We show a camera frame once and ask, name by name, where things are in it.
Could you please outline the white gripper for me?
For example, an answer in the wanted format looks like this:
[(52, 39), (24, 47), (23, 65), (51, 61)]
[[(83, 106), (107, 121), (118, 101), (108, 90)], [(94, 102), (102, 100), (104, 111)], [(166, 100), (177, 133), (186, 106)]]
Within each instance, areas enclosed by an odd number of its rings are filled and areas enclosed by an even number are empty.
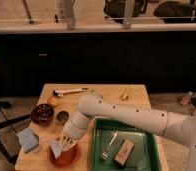
[(68, 151), (73, 148), (78, 140), (83, 137), (88, 129), (89, 118), (77, 111), (64, 125), (63, 134), (64, 136), (59, 140), (59, 147), (61, 150)]

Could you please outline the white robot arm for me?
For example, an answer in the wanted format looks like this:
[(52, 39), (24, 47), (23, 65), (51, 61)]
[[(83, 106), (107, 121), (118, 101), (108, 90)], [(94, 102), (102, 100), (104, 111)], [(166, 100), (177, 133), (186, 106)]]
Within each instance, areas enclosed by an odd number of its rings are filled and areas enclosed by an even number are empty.
[(165, 137), (190, 149), (186, 171), (196, 171), (196, 116), (113, 104), (92, 94), (79, 99), (75, 114), (66, 122), (63, 135), (78, 140), (94, 116), (104, 116)]

